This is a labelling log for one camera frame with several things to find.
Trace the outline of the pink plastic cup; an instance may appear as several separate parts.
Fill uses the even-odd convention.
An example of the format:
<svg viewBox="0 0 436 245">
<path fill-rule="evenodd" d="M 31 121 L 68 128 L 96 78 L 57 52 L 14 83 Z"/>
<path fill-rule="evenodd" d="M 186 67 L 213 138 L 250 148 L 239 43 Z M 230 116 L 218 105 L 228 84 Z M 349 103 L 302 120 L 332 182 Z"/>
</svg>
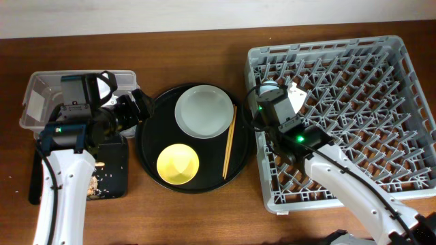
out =
<svg viewBox="0 0 436 245">
<path fill-rule="evenodd" d="M 292 108 L 294 109 L 294 112 L 297 114 L 305 103 L 305 99 L 307 98 L 307 93 L 301 88 L 298 88 L 297 83 L 295 82 L 292 82 L 288 86 L 287 91 L 288 91 L 288 98 L 292 104 Z"/>
</svg>

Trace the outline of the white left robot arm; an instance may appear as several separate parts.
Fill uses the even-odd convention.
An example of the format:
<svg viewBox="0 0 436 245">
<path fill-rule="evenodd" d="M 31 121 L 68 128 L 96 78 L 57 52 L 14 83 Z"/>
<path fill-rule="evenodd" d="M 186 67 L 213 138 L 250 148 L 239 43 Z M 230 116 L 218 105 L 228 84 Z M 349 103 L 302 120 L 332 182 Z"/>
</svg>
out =
<svg viewBox="0 0 436 245">
<path fill-rule="evenodd" d="M 114 105 L 59 105 L 40 133 L 42 197 L 34 244 L 81 244 L 87 192 L 100 144 L 153 115 L 154 101 L 140 89 Z"/>
</svg>

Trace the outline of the wooden chopstick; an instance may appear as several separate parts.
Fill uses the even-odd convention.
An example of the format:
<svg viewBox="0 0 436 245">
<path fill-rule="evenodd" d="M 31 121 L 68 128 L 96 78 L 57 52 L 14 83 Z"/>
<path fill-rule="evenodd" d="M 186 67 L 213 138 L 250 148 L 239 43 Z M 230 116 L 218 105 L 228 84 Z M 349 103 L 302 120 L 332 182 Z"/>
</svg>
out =
<svg viewBox="0 0 436 245">
<path fill-rule="evenodd" d="M 233 132 L 232 132 L 232 140 L 231 140 L 231 151 L 232 151 L 232 141 L 233 141 L 233 137 L 234 137 L 234 126 L 233 126 Z"/>
<path fill-rule="evenodd" d="M 232 117 L 232 121 L 230 123 L 230 126 L 228 128 L 228 138 L 227 138 L 227 142 L 226 142 L 226 147 L 225 147 L 225 158 L 224 158 L 224 163 L 223 163 L 223 172 L 222 172 L 222 177 L 225 180 L 226 179 L 226 174 L 227 174 L 227 170 L 228 170 L 228 162 L 229 162 L 229 155 L 230 155 L 230 151 L 231 151 L 231 140 L 232 140 L 232 132 L 233 132 L 233 126 L 234 126 L 234 121 L 236 118 L 236 106 L 233 104 L 233 117 Z"/>
</svg>

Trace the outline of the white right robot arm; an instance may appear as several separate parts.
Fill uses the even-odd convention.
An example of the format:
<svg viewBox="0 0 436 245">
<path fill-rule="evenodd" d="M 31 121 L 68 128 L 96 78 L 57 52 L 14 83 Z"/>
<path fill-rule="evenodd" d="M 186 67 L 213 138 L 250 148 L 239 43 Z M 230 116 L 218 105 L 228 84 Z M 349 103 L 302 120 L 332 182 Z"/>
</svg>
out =
<svg viewBox="0 0 436 245">
<path fill-rule="evenodd" d="M 423 216 L 394 198 L 352 163 L 333 137 L 299 116 L 265 121 L 273 147 L 330 191 L 377 244 L 434 244 L 435 214 Z"/>
</svg>

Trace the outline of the blue plastic cup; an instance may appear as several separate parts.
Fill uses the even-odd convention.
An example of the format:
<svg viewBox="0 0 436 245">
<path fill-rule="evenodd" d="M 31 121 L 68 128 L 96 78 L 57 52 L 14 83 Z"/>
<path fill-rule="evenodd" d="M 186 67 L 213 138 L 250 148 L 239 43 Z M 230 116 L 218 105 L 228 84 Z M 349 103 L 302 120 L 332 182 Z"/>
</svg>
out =
<svg viewBox="0 0 436 245">
<path fill-rule="evenodd" d="M 258 95 L 278 89 L 279 85 L 274 80 L 267 80 L 259 85 Z"/>
</svg>

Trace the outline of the yellow bowl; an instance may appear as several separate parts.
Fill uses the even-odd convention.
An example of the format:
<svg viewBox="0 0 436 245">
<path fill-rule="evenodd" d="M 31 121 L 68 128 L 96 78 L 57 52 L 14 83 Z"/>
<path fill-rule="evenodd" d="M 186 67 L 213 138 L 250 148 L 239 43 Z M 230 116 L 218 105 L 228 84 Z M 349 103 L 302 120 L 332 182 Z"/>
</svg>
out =
<svg viewBox="0 0 436 245">
<path fill-rule="evenodd" d="M 168 184 L 182 185 L 197 174 L 200 160 L 196 151 L 186 144 L 164 148 L 157 158 L 157 173 Z"/>
</svg>

